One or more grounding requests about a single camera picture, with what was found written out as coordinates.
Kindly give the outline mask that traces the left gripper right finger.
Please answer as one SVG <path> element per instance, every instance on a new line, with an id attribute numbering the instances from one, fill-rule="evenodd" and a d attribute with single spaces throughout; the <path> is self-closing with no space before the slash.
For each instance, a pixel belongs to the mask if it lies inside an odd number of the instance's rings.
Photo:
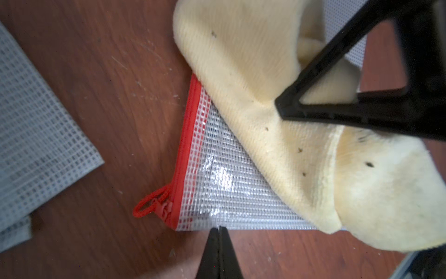
<path id="1" fill-rule="evenodd" d="M 219 279 L 243 279 L 242 271 L 226 227 L 219 227 Z"/>

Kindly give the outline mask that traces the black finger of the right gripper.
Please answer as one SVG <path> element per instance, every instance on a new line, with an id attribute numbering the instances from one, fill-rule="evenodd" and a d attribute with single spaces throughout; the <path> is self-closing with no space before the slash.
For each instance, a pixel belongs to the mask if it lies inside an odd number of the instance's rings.
<path id="1" fill-rule="evenodd" d="M 377 25 L 393 25 L 405 82 L 360 91 L 355 101 L 304 100 L 317 82 Z M 446 139 L 446 3 L 367 1 L 284 92 L 283 120 L 340 124 L 438 141 Z"/>

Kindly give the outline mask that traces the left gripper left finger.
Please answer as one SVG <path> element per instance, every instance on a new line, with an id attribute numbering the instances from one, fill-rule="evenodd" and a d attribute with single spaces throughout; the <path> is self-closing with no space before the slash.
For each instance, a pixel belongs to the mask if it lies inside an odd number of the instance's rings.
<path id="1" fill-rule="evenodd" d="M 196 279 L 218 279 L 220 277 L 220 235 L 217 228 L 209 232 Z"/>

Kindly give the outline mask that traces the yellow cleaning cloth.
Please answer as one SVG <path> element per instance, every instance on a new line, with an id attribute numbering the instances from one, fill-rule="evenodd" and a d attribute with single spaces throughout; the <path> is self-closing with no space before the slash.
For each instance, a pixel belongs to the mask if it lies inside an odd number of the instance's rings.
<path id="1" fill-rule="evenodd" d="M 175 43 L 274 193 L 318 230 L 388 251 L 446 242 L 446 185 L 419 138 L 281 119 L 323 49 L 322 1 L 178 1 Z"/>

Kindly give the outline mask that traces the red zipper mesh document bag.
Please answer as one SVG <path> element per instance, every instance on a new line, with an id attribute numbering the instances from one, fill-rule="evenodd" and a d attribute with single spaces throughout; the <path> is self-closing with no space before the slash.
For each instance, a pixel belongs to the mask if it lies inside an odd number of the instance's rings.
<path id="1" fill-rule="evenodd" d="M 133 210 L 151 213 L 175 231 L 314 228 L 273 192 L 195 76 L 173 179 Z"/>

